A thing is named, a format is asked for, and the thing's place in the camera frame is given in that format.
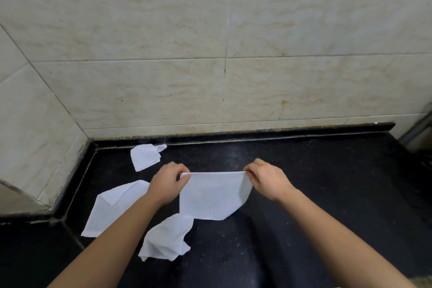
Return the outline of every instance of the tiled wall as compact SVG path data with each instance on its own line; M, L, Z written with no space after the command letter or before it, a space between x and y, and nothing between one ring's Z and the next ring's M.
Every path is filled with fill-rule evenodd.
M87 136L0 28L0 215L47 211Z
M395 121L432 101L432 0L0 0L93 138Z

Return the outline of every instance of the white handkerchief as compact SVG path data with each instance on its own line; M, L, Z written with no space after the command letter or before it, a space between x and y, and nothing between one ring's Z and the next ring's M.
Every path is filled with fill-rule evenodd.
M138 180L105 191L96 197L81 236L97 237L117 220L138 198L147 193L150 183Z
M192 229L194 219L182 214L174 214L151 228L144 237L138 256L145 261L148 257L174 261L191 248L183 241Z
M166 149L165 144L153 146L152 144L140 144L130 150L133 167L139 172L160 162L162 150Z
M252 189L246 172L195 172L180 193L180 213L224 220L242 206Z

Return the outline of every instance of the white cloth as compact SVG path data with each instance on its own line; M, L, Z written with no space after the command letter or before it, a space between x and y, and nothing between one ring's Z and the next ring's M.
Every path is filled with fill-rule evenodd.
M138 198L147 193L150 183L138 180L105 191L96 197L81 236L97 237L117 220Z
M144 237L138 256L145 261L148 257L174 261L191 248L183 241L192 229L194 219L182 214L174 214L151 228Z
M246 172L183 173L191 178L180 193L180 214L224 220L242 206L252 190Z
M144 170L161 160L159 154L162 150L166 149L165 144L153 146L152 144L139 144L130 150L133 167L136 172Z

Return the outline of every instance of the person's right hand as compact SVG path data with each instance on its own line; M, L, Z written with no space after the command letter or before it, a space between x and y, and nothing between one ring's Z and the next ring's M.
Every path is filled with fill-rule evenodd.
M295 190L284 172L257 158L244 168L253 186L270 200L280 201L282 196Z

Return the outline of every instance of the bare skin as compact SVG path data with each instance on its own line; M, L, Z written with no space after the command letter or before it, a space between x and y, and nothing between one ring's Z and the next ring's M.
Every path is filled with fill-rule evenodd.
M290 183L283 171L256 159L245 167L255 189L297 221L343 288L415 288L395 267ZM49 288L114 288L151 218L190 179L183 164L164 165L147 193L87 247Z
M392 264L313 203L276 166L256 159L245 167L255 189L282 204L341 287L415 288Z

